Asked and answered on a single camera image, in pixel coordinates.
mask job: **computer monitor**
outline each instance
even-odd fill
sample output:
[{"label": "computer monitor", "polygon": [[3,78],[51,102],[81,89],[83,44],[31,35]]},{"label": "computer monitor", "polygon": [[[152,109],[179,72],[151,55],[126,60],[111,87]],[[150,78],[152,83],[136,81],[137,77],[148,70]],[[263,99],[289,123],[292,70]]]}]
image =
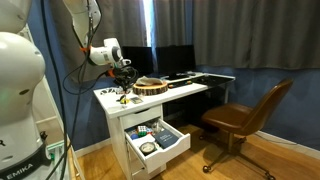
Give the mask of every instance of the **computer monitor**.
[{"label": "computer monitor", "polygon": [[157,47],[156,53],[159,74],[168,80],[188,77],[185,72],[196,69],[193,45]]},{"label": "computer monitor", "polygon": [[153,73],[153,60],[151,47],[122,46],[122,56],[131,60],[131,67],[139,72],[139,77]]}]

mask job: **chair wheel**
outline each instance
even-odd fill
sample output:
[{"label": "chair wheel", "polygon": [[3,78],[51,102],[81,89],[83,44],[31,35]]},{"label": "chair wheel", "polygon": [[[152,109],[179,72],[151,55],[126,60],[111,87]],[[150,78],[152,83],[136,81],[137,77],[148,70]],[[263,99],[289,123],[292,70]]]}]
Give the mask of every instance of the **chair wheel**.
[{"label": "chair wheel", "polygon": [[269,174],[268,172],[266,172],[266,176],[268,180],[276,180],[276,178],[274,176],[272,176],[271,174]]},{"label": "chair wheel", "polygon": [[211,170],[211,167],[209,167],[209,166],[203,166],[203,168],[202,168],[202,171],[204,173],[208,173],[210,170]]}]

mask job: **chair base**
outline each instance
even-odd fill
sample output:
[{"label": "chair base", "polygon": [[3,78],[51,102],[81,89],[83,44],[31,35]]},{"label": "chair base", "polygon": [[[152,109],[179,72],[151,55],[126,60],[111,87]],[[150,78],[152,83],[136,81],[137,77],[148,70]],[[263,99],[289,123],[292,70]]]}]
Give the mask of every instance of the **chair base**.
[{"label": "chair base", "polygon": [[[204,173],[208,173],[211,171],[212,166],[215,165],[217,162],[221,161],[224,157],[226,157],[227,155],[235,155],[235,156],[239,156],[242,159],[246,160],[247,162],[257,166],[258,168],[260,168],[261,170],[263,170],[265,172],[265,176],[267,178],[267,180],[275,180],[276,178],[274,176],[272,176],[269,171],[267,169],[265,169],[264,167],[262,167],[261,165],[259,165],[258,163],[256,163],[255,161],[253,161],[252,159],[248,158],[247,156],[243,155],[242,153],[240,153],[238,150],[236,150],[233,144],[233,139],[234,139],[234,135],[232,133],[228,133],[228,149],[224,150],[210,165],[208,166],[203,166],[202,171]],[[246,141],[246,137],[239,139],[235,144],[242,144]]]}]

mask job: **chair seat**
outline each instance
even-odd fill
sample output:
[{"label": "chair seat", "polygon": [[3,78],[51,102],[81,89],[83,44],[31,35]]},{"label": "chair seat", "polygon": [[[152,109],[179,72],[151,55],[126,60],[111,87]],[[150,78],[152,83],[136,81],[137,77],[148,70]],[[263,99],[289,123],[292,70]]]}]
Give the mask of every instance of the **chair seat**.
[{"label": "chair seat", "polygon": [[201,119],[204,123],[215,126],[217,128],[230,131],[234,134],[246,135],[241,129],[243,121],[248,117],[252,108],[236,104],[227,103],[225,105],[209,109]]}]

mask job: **wooden floor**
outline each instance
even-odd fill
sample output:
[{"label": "wooden floor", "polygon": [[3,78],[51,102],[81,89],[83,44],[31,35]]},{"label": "wooden floor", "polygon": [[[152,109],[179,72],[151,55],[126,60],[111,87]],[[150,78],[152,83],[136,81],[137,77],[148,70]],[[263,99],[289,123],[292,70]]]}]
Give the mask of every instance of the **wooden floor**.
[{"label": "wooden floor", "polygon": [[[193,125],[178,128],[182,133],[190,133],[191,148],[167,163],[167,169],[156,176],[155,180],[258,180],[265,179],[264,172],[234,156],[226,157],[222,163],[213,166],[213,171],[205,174],[202,167],[209,164],[221,152],[223,144],[214,141],[213,137],[225,139],[223,132],[217,132],[205,140],[198,137],[203,130]],[[261,165],[267,167],[277,180],[320,180],[320,160],[280,147],[258,136],[251,135],[241,145],[241,152]],[[78,158],[87,180],[124,180],[112,146]]]}]

